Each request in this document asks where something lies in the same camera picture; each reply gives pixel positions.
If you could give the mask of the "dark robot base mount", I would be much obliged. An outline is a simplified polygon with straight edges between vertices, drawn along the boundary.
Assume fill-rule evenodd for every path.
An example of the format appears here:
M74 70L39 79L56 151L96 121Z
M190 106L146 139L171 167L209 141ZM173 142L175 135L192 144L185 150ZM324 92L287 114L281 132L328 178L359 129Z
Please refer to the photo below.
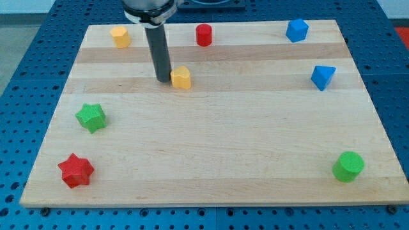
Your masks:
M243 10L246 0L185 0L179 10Z

